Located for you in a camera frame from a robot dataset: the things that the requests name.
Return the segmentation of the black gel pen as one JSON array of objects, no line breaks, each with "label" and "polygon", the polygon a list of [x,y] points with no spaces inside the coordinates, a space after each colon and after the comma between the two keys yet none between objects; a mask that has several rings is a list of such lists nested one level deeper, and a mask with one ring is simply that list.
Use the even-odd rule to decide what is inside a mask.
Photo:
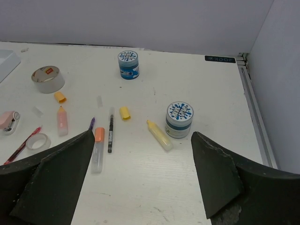
[{"label": "black gel pen", "polygon": [[111,107],[109,111],[109,133],[108,133],[108,153],[112,153],[113,149],[113,125],[114,125],[115,109]]}]

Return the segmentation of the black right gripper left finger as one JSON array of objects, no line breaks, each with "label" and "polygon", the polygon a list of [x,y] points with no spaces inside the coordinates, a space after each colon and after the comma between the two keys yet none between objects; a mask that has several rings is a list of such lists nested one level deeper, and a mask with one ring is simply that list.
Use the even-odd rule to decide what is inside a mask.
[{"label": "black right gripper left finger", "polygon": [[69,225],[94,148],[87,130],[57,146],[0,167],[2,225]]}]

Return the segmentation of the white compartment tray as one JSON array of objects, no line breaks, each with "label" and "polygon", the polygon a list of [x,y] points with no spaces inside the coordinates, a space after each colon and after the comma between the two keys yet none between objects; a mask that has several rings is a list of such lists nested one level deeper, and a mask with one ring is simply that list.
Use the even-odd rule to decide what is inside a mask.
[{"label": "white compartment tray", "polygon": [[0,49],[0,83],[21,63],[13,50]]}]

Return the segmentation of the pink mini stapler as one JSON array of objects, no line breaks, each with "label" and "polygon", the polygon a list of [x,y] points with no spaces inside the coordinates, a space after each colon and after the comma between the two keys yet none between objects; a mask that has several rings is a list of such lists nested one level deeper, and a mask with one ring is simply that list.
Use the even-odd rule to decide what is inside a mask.
[{"label": "pink mini stapler", "polygon": [[11,135],[15,132],[20,117],[17,111],[6,111],[0,116],[0,129],[4,135]]}]

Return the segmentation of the clear pen cap left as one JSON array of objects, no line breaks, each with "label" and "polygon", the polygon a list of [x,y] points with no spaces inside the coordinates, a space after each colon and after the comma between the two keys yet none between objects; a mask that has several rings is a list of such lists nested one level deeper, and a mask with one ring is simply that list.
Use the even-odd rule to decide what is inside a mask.
[{"label": "clear pen cap left", "polygon": [[36,106],[32,108],[32,112],[39,118],[43,116],[43,112],[39,110]]}]

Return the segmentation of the yellow cap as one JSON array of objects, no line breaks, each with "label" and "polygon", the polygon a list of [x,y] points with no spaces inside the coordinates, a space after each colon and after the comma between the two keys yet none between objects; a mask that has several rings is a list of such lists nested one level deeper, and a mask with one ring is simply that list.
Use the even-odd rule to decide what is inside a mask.
[{"label": "yellow cap", "polygon": [[129,109],[126,106],[120,108],[120,116],[122,120],[129,120],[131,119],[131,115]]},{"label": "yellow cap", "polygon": [[61,93],[60,91],[54,93],[54,98],[60,104],[64,103],[67,100],[67,98],[64,96],[64,94]]}]

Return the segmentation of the pink highlighter uncapped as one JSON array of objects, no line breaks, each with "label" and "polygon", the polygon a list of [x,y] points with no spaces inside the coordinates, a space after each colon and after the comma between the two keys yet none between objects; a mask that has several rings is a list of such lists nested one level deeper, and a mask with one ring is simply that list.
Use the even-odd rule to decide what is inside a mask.
[{"label": "pink highlighter uncapped", "polygon": [[60,106],[57,112],[58,135],[65,136],[68,134],[68,119],[66,110]]}]

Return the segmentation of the small clear tape roll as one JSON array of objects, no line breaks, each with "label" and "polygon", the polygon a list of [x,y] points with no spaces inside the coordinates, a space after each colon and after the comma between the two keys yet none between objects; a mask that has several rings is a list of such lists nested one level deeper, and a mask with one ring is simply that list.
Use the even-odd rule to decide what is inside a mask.
[{"label": "small clear tape roll", "polygon": [[44,133],[38,133],[26,141],[26,148],[30,151],[44,151],[51,146],[50,138]]}]

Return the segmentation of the purple gel pen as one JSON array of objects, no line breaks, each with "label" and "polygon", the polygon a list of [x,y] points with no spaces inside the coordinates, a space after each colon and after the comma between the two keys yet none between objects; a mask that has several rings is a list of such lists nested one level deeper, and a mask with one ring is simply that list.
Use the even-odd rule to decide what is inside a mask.
[{"label": "purple gel pen", "polygon": [[94,125],[95,125],[95,117],[93,117],[93,118],[91,119],[91,122],[90,122],[90,125],[89,125],[89,130],[93,130]]}]

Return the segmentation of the yellow cap right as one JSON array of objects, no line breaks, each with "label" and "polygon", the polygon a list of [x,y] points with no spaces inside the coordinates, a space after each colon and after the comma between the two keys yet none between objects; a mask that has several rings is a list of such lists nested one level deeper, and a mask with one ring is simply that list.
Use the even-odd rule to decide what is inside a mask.
[{"label": "yellow cap right", "polygon": [[131,115],[129,109],[126,106],[120,108],[120,116],[122,120],[129,120],[131,119]]}]

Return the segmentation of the large clear tape roll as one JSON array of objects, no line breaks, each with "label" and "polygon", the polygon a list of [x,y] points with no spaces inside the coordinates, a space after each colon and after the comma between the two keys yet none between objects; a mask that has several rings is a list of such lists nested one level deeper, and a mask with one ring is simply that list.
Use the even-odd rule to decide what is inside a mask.
[{"label": "large clear tape roll", "polygon": [[56,66],[45,66],[37,69],[31,80],[39,92],[50,94],[59,91],[65,84],[65,80]]}]

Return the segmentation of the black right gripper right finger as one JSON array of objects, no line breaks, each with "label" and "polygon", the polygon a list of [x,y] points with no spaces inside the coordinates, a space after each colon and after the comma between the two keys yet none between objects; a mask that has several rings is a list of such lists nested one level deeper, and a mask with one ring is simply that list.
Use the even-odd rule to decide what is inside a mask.
[{"label": "black right gripper right finger", "polygon": [[206,218],[214,225],[297,225],[300,176],[236,154],[200,132],[191,137]]}]

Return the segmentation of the yellow cap left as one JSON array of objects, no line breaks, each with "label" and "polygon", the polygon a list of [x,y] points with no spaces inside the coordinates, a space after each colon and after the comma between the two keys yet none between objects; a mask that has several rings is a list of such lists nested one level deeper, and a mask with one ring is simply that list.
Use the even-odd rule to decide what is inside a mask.
[{"label": "yellow cap left", "polygon": [[54,93],[54,98],[60,104],[64,103],[67,100],[67,98],[64,96],[64,94],[61,93],[60,91]]}]

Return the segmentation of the blue cleaning gel jar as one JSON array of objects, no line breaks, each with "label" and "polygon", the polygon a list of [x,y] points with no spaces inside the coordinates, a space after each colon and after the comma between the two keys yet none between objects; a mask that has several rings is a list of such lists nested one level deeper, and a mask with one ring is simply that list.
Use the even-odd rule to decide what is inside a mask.
[{"label": "blue cleaning gel jar", "polygon": [[122,51],[118,55],[120,76],[126,80],[133,80],[139,76],[139,59],[135,51]]},{"label": "blue cleaning gel jar", "polygon": [[175,139],[181,139],[188,135],[192,121],[194,110],[192,106],[186,102],[173,102],[166,111],[166,133]]}]

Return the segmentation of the red gel pen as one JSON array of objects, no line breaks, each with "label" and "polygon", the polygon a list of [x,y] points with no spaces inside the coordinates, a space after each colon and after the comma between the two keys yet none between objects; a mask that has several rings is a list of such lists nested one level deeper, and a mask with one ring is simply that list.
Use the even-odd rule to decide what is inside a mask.
[{"label": "red gel pen", "polygon": [[6,162],[4,163],[4,165],[10,164],[12,163],[17,156],[23,151],[23,149],[26,147],[26,142],[33,136],[38,134],[42,129],[42,125],[37,127],[33,133],[31,133],[24,141],[23,143],[19,146],[19,148],[6,160]]}]

